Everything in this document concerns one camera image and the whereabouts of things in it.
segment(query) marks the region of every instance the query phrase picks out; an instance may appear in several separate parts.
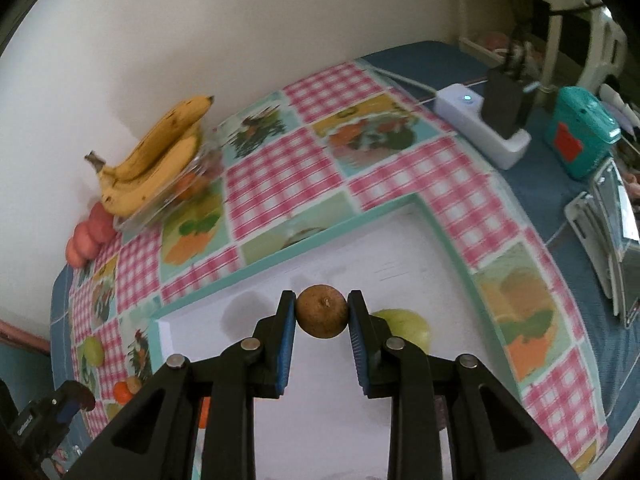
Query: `black charger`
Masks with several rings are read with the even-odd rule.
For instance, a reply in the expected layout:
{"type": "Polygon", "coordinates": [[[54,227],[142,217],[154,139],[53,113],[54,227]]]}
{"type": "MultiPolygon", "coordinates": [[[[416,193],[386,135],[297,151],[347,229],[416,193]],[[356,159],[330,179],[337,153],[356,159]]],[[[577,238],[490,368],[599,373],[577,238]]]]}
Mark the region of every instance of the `black charger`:
{"type": "Polygon", "coordinates": [[[510,139],[525,125],[540,86],[538,81],[522,80],[521,72],[508,70],[508,60],[487,72],[480,115],[503,139],[510,139]]]}

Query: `tomato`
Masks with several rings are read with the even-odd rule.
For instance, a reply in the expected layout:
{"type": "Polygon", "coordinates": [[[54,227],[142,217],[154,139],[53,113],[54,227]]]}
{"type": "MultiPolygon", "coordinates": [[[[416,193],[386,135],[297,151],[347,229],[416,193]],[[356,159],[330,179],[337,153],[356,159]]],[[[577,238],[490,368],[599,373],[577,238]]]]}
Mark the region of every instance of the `tomato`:
{"type": "Polygon", "coordinates": [[[113,385],[113,397],[122,406],[133,399],[133,394],[129,391],[126,381],[119,381],[113,385]]]}

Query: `banana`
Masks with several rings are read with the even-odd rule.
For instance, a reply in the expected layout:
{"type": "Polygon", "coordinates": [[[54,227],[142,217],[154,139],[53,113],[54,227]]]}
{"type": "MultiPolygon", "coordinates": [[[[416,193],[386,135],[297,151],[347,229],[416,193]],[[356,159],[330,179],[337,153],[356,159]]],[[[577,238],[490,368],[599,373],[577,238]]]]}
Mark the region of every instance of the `banana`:
{"type": "Polygon", "coordinates": [[[104,165],[102,171],[119,181],[142,175],[185,130],[207,113],[212,102],[213,96],[196,96],[178,103],[148,131],[123,163],[114,168],[104,165]]]}
{"type": "Polygon", "coordinates": [[[193,160],[200,136],[186,133],[148,171],[131,181],[121,181],[104,172],[104,161],[91,152],[85,157],[94,165],[102,190],[102,204],[111,214],[129,217],[170,183],[193,160]]]}

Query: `cable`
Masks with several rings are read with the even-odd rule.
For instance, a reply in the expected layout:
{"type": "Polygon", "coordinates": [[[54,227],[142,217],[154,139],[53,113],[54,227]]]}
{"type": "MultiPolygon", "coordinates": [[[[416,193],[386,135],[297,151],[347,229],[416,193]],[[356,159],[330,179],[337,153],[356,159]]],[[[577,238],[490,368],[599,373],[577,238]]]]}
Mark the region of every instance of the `cable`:
{"type": "Polygon", "coordinates": [[[433,95],[436,95],[438,92],[433,86],[425,85],[424,83],[420,83],[415,79],[409,79],[408,77],[404,77],[403,75],[396,74],[395,72],[389,72],[389,70],[384,70],[376,66],[372,66],[371,68],[374,70],[374,72],[386,75],[387,77],[395,79],[396,81],[401,81],[402,83],[407,83],[408,85],[415,86],[416,88],[419,88],[421,90],[426,90],[433,95]]]}
{"type": "Polygon", "coordinates": [[[513,31],[509,37],[509,49],[507,51],[506,56],[504,57],[504,62],[502,64],[502,71],[506,72],[509,69],[511,64],[511,60],[513,59],[513,47],[516,41],[520,41],[524,46],[524,28],[525,26],[530,25],[531,20],[521,20],[518,16],[518,12],[516,10],[515,0],[509,0],[509,6],[511,7],[511,13],[513,14],[513,19],[516,22],[513,31]]]}
{"type": "Polygon", "coordinates": [[[627,139],[625,136],[620,137],[620,139],[624,140],[629,145],[629,147],[632,150],[634,150],[638,154],[638,156],[640,156],[640,152],[638,151],[638,149],[633,145],[633,143],[629,139],[627,139]]]}

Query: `white wall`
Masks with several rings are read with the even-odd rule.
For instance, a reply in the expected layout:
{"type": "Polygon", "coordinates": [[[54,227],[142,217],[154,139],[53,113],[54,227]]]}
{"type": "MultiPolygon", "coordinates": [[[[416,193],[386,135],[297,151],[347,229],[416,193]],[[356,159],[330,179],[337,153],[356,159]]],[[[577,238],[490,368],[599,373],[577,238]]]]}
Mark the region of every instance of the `white wall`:
{"type": "MultiPolygon", "coordinates": [[[[483,21],[504,22],[504,0],[487,1],[483,21]]],[[[454,9],[454,0],[40,0],[0,58],[0,318],[47,335],[66,240],[97,196],[84,154],[118,162],[190,94],[215,94],[223,120],[336,62],[452,40],[454,9]]]]}

